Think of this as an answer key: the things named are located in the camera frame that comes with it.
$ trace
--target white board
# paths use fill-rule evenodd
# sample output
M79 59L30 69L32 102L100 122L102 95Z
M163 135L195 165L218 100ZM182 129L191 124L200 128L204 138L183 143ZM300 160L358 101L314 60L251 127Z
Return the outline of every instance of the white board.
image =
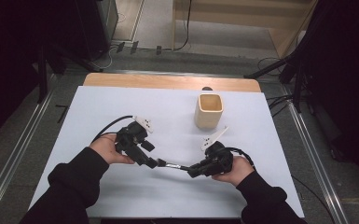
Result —
M304 217L264 94L214 92L221 95L225 110L216 129L206 132L193 119L202 91L79 87L31 205L48 189L48 174L58 163L69 162L108 123L134 115L151 119L154 127L146 140L156 148L146 155L181 165L203 160L203 137L228 126L219 141L249 154L261 176L283 188L286 201ZM122 120L108 131L118 131L132 121ZM228 183L206 176L193 179L170 168L113 164L100 185L99 200L88 209L89 217L231 218L240 217L246 205Z

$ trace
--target hand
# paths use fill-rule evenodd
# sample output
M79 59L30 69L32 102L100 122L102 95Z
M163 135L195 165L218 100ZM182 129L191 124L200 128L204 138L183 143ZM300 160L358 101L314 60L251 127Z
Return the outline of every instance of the hand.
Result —
M116 135L115 134L104 134L93 143L90 148L96 151L100 156L108 163L126 163L134 164L135 162L128 156L121 155L116 152Z
M231 171L225 174L213 175L212 179L228 182L237 187L245 177L251 174L254 168L247 159L241 156L235 156Z

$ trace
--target black sleeve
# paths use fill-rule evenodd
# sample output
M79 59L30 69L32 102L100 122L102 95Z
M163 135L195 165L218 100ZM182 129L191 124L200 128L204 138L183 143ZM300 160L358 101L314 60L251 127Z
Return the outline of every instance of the black sleeve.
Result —
M50 187L20 223L89 223L86 208L97 202L108 167L89 147L69 163L58 164L48 176Z
M246 224L307 223L287 204L284 190L270 186L256 171L245 177L237 189L248 203L242 210Z

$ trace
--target gray floor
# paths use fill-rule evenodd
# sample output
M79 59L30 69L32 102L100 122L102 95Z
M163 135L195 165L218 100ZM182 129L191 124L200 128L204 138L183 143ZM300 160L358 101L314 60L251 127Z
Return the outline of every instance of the gray floor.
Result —
M172 11L173 1L145 0L132 41L139 41L139 48L162 46L169 49L172 46ZM181 47L185 40L186 23L176 21L175 46ZM265 28L197 21L190 23L188 44L181 51L253 59L277 57Z
M146 23L146 21L140 20L140 26L142 23ZM135 38L142 38L146 43L147 38L140 36L142 33L141 29L142 27L139 27L137 37ZM259 39L267 41L264 35ZM252 41L247 42L248 47L253 49L244 52L241 57L236 56L236 52L229 49L221 50L224 51L224 55L213 55L213 50L208 52L200 50L199 52L193 51L190 53L189 51L167 51L161 55L156 55L154 51L146 50L137 50L135 54L130 54L129 49L124 49L120 53L112 51L113 63L104 69L104 71L139 70L210 74L209 76L214 77L242 77L244 74L251 74L257 71L257 63L260 59L273 57L270 53L263 51L262 48L258 49L259 45L256 37L254 37L254 41L254 44L252 44ZM194 45L196 45L197 41L190 38L190 43L192 43L192 48L196 49ZM107 65L109 64L109 56L105 55L95 63L101 66ZM58 76L58 81L53 89L47 110L40 120L35 134L22 157L21 163L0 202L0 223L17 223L27 211L35 186L43 172L49 153L54 146L62 125L62 123L58 123L62 115L62 108L56 107L56 105L71 104L77 86L82 85L87 73L87 71L78 65L69 62L65 74ZM276 76L264 76L258 81L266 97L283 95L282 85L278 83ZM24 99L21 106L0 130L0 172L17 140L20 138L26 122L34 112L36 100L37 89ZM359 167L350 162L342 163L332 160L329 155L328 145L317 120L308 112L305 103L301 105L301 108L303 109L302 116L348 219L351 223L359 223ZM324 194L289 109L286 108L277 115L274 118L274 122L292 175L303 181L320 198L324 199ZM324 207L318 202L316 197L296 181L295 185L306 216L305 219L309 223L332 223Z

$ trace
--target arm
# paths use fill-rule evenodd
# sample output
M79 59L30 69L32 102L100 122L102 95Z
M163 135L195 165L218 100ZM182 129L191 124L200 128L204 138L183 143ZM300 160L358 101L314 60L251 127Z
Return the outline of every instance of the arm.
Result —
M21 223L89 223L86 208L98 200L100 179L112 163L133 161L116 152L116 136L107 134L48 176L50 187Z
M286 193L270 186L243 157L234 157L231 172L213 179L231 183L248 205L242 210L245 223L307 223L287 204Z

